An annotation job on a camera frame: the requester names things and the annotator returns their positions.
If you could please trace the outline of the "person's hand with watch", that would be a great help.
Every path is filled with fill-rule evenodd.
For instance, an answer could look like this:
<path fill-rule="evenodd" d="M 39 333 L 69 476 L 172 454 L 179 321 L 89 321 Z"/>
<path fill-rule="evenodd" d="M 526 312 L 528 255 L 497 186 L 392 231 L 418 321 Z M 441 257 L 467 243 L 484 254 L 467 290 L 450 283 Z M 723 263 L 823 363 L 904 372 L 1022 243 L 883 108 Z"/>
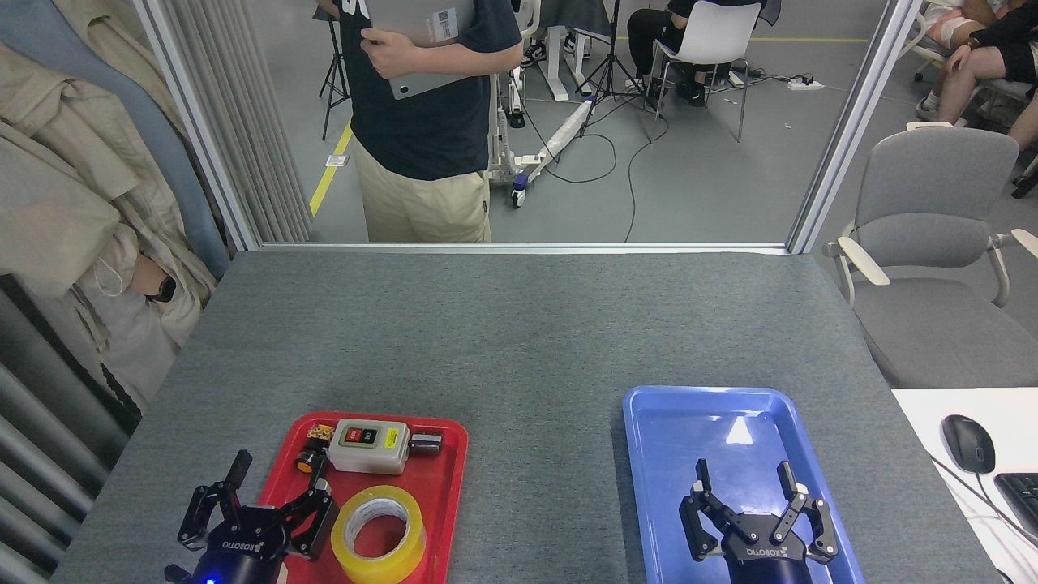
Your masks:
<path fill-rule="evenodd" d="M 177 282 L 148 256 L 139 254 L 129 290 L 141 294 L 149 302 L 169 303 L 177 291 Z"/>

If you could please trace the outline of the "standing person's left hand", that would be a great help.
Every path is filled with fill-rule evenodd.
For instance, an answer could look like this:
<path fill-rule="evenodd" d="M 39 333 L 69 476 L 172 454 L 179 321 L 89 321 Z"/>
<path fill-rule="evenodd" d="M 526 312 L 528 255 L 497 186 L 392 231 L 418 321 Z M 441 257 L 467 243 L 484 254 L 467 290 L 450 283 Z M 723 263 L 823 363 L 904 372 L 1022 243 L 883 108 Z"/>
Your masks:
<path fill-rule="evenodd" d="M 383 79 L 419 72 L 420 48 L 403 34 L 375 28 L 361 30 L 361 49 Z"/>

